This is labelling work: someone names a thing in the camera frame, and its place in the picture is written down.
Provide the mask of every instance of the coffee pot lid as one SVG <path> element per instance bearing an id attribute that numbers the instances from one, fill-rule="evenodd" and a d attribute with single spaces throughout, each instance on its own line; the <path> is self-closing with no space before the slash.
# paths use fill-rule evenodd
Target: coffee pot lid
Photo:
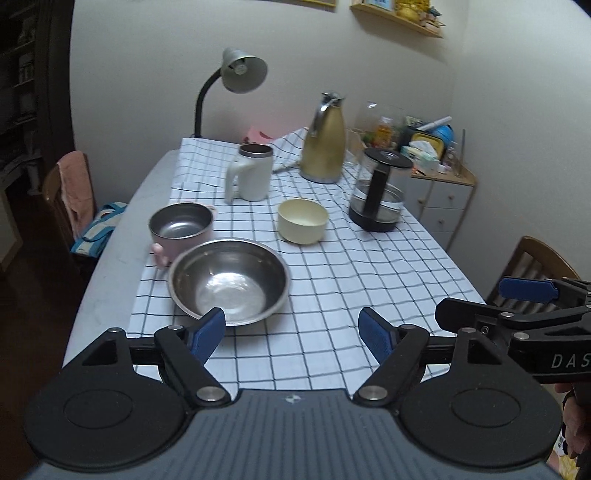
<path id="1" fill-rule="evenodd" d="M 413 167 L 413 161 L 399 152 L 386 150 L 385 148 L 366 148 L 365 156 L 388 167 L 408 170 Z"/>

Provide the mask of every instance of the gold thermos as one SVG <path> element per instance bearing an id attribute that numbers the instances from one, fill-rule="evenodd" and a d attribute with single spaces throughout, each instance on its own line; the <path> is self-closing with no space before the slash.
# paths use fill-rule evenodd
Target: gold thermos
<path id="1" fill-rule="evenodd" d="M 343 98 L 335 92 L 323 93 L 301 153 L 300 175 L 316 183 L 337 183 L 345 159 L 345 119 Z"/>

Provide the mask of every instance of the wooden floor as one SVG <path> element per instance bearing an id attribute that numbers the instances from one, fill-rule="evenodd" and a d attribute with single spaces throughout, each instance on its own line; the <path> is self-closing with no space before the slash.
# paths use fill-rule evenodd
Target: wooden floor
<path id="1" fill-rule="evenodd" d="M 69 261 L 41 196 L 26 180 L 7 191 L 23 247 L 0 276 L 0 478 L 36 462 L 22 433 L 28 400 L 61 368 L 85 282 Z"/>

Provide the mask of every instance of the glass coffee pot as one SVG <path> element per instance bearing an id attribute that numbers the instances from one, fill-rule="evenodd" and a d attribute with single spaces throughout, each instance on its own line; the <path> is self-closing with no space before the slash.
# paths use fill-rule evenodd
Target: glass coffee pot
<path id="1" fill-rule="evenodd" d="M 368 232 L 394 230 L 413 162 L 398 152 L 367 148 L 355 181 L 349 217 Z"/>

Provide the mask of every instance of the stainless steel bowl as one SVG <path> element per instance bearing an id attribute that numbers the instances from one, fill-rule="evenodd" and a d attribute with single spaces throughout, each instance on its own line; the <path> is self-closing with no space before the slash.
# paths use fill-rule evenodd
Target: stainless steel bowl
<path id="1" fill-rule="evenodd" d="M 201 318 L 220 307 L 226 325 L 247 325 L 281 308 L 289 294 L 290 271 L 265 245 L 242 239 L 212 240 L 174 261 L 168 289 L 191 317 Z"/>

